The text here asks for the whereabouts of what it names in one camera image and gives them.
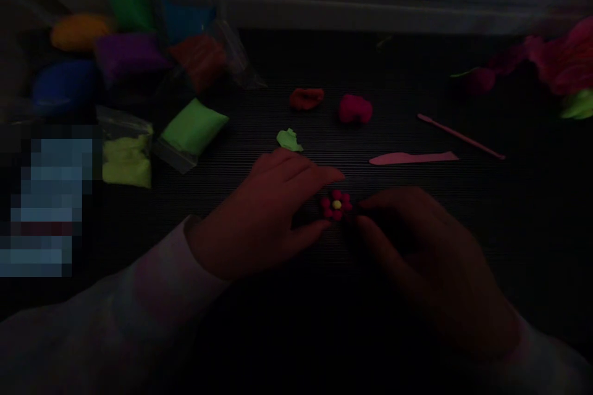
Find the clay flower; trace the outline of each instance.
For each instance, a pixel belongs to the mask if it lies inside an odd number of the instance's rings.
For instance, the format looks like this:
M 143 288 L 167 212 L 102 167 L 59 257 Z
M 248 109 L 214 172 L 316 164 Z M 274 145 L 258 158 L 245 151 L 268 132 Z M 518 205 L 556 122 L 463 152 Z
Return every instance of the clay flower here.
M 463 87 L 470 96 L 481 96 L 494 87 L 496 73 L 490 68 L 472 69 L 463 79 Z
M 486 67 L 473 68 L 462 74 L 451 77 L 463 77 L 463 89 L 470 96 L 481 96 L 490 91 L 496 83 L 497 76 L 511 74 L 523 60 L 527 58 L 524 45 L 515 45 L 506 51 L 498 53 L 488 60 Z
M 356 120 L 369 123 L 372 116 L 372 105 L 360 96 L 346 94 L 340 101 L 338 115 L 342 123 L 350 123 Z
M 554 94 L 576 94 L 593 87 L 593 17 L 547 43 L 539 36 L 528 36 L 525 48 L 528 59 L 537 66 L 539 80 Z
M 340 190 L 332 191 L 332 200 L 328 197 L 321 198 L 321 208 L 323 208 L 323 216 L 326 218 L 333 218 L 339 221 L 342 219 L 343 213 L 352 210 L 350 203 L 350 195 L 342 193 Z
M 299 111 L 313 109 L 321 103 L 323 96 L 321 88 L 297 88 L 290 95 L 290 107 Z

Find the hand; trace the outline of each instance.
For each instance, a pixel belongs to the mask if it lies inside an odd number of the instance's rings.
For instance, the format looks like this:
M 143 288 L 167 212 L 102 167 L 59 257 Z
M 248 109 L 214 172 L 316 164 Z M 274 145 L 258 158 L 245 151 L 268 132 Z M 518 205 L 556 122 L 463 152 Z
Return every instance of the hand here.
M 263 154 L 247 179 L 206 219 L 188 229 L 190 249 L 208 272 L 234 280 L 280 264 L 331 225 L 290 229 L 294 213 L 325 185 L 344 179 L 284 148 Z
M 368 217 L 356 221 L 395 287 L 439 336 L 479 360 L 496 359 L 519 342 L 516 314 L 498 288 L 472 234 L 421 188 L 392 188 L 359 202 L 395 211 L 418 251 L 403 258 Z

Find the clay tool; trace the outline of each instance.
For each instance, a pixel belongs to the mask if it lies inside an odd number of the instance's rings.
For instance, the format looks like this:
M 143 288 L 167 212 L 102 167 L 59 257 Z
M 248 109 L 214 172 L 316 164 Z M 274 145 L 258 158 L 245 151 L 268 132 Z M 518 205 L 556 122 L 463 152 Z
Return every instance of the clay tool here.
M 452 130 L 449 127 L 446 127 L 445 125 L 441 125 L 439 122 L 435 122 L 433 119 L 431 119 L 428 116 L 425 116 L 424 114 L 418 114 L 418 119 L 423 120 L 428 123 L 431 123 L 435 127 L 440 128 L 441 130 L 446 131 L 449 134 L 452 134 L 453 136 L 461 139 L 462 141 L 467 142 L 468 144 L 473 145 L 474 147 L 477 147 L 480 150 L 485 151 L 488 154 L 492 154 L 494 157 L 498 157 L 500 160 L 505 160 L 507 158 L 506 156 L 503 156 L 502 154 L 498 154 L 497 152 L 491 150 L 490 148 L 485 147 L 481 143 L 478 143 L 475 140 L 470 139 L 469 137 L 464 136 L 461 133 L 458 133 L 457 131 Z
M 419 164 L 421 162 L 441 162 L 443 160 L 459 160 L 452 151 L 438 154 L 408 154 L 396 152 L 383 154 L 369 160 L 373 165 Z

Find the dark table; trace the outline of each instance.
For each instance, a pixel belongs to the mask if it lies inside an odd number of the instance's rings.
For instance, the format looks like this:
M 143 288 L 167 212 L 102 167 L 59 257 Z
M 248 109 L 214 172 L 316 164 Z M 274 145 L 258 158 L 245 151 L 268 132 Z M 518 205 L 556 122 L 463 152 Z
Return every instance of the dark table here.
M 593 165 L 587 143 L 593 139 L 593 119 L 559 119 L 559 98 L 540 84 L 530 63 L 478 98 L 454 92 L 448 77 L 485 63 L 512 39 L 399 35 L 379 51 L 374 34 L 253 30 L 242 32 L 242 38 L 269 87 L 241 91 L 223 81 L 200 96 L 230 122 L 198 166 L 180 175 L 155 158 L 152 190 L 103 186 L 88 252 L 74 263 L 75 278 L 52 285 L 46 280 L 14 283 L 4 295 L 6 312 L 63 301 L 133 262 L 187 214 L 207 215 L 240 184 L 261 153 L 277 147 L 277 132 L 290 127 L 305 155 L 346 175 L 339 188 L 351 193 L 353 201 L 391 186 L 425 188 L 477 236 L 518 311 L 588 354 L 593 344 L 588 292 L 593 288 Z M 294 112 L 288 97 L 296 87 L 324 88 L 326 98 L 317 109 Z M 345 93 L 372 102 L 368 125 L 338 122 Z M 139 107 L 137 114 L 158 120 L 164 110 L 180 109 L 192 97 L 184 88 L 150 109 Z M 419 121 L 419 112 L 507 159 L 497 160 Z M 387 152 L 449 150 L 458 162 L 368 163 Z M 300 218 L 317 214 L 311 201 Z M 261 340 L 265 333 L 278 340 L 285 338 L 278 326 L 287 324 L 305 344 L 304 338 L 316 332 L 317 340 L 325 338 L 335 350 L 342 350 L 357 330 L 370 342 L 380 337 L 381 328 L 388 329 L 385 320 L 397 313 L 385 308 L 389 299 L 378 290 L 376 271 L 359 260 L 347 230 L 334 224 L 318 245 L 293 261 L 234 285 L 205 324 L 210 338 L 238 344 L 246 341 L 239 338 L 259 335 Z M 241 344 L 237 347 L 244 352 L 253 347 Z

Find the clear plastic packet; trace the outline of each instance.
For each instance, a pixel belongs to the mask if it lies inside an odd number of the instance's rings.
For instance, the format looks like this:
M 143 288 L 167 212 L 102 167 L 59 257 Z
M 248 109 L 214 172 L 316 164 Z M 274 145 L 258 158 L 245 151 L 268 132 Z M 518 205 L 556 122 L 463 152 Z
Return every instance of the clear plastic packet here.
M 198 165 L 198 156 L 179 151 L 172 147 L 162 137 L 159 137 L 153 144 L 153 153 L 181 174 L 186 174 L 189 170 Z
M 214 20 L 206 33 L 220 43 L 226 54 L 227 70 L 239 86 L 245 89 L 267 88 L 247 58 L 238 33 L 226 20 Z
M 179 63 L 178 69 L 187 73 L 196 94 L 213 84 L 224 70 L 242 88 L 267 86 L 251 66 L 238 35 L 225 20 L 213 21 L 205 33 L 169 47 L 169 52 Z
M 181 174 L 198 163 L 229 118 L 193 99 L 169 122 L 154 144 L 154 153 Z
M 30 99 L 0 96 L 0 123 L 36 123 L 43 117 Z
M 224 48 L 207 34 L 189 37 L 171 46 L 169 52 L 180 65 L 174 76 L 181 77 L 185 72 L 196 94 L 212 85 L 225 70 Z
M 152 124 L 100 105 L 96 111 L 103 130 L 103 182 L 151 188 Z

